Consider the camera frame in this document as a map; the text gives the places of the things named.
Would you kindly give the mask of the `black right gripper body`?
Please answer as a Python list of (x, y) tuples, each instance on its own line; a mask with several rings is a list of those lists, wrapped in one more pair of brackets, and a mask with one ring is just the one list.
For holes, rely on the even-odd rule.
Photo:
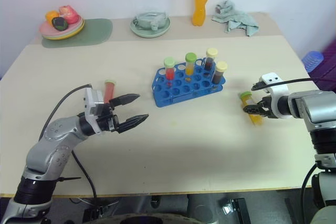
[(274, 113), (271, 109), (271, 96), (263, 97), (261, 101), (258, 102), (259, 115), (263, 117), (274, 117)]

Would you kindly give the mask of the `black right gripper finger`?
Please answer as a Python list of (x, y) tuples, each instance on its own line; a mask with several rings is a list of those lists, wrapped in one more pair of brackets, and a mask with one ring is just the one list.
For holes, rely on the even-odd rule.
[(263, 81), (259, 81), (253, 84), (251, 91), (263, 90), (264, 92), (268, 92), (268, 88), (269, 88), (268, 84), (266, 84)]
[(265, 116), (265, 110), (257, 104), (246, 105), (243, 107), (243, 111), (249, 115)]

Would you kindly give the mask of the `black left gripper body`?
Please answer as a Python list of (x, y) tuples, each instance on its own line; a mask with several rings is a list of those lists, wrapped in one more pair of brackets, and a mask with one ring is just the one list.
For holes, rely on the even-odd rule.
[(120, 124), (117, 115), (113, 114), (115, 109), (112, 102), (104, 103), (98, 106), (96, 122), (101, 131), (120, 133)]

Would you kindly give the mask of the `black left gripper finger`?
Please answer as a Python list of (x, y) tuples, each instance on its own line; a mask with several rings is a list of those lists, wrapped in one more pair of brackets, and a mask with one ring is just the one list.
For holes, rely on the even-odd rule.
[(149, 117), (149, 114), (142, 114), (142, 115), (136, 115), (131, 118), (126, 119), (125, 122), (120, 123), (117, 127), (118, 133), (123, 133), (125, 131), (128, 131), (142, 122), (144, 122)]
[(116, 98), (113, 98), (113, 99), (109, 100), (109, 104), (110, 104), (111, 107), (126, 105), (128, 103), (133, 102), (134, 100), (136, 100), (139, 97), (140, 97), (140, 95), (136, 94), (136, 93), (125, 94), (125, 95), (121, 95), (119, 97), (116, 97)]

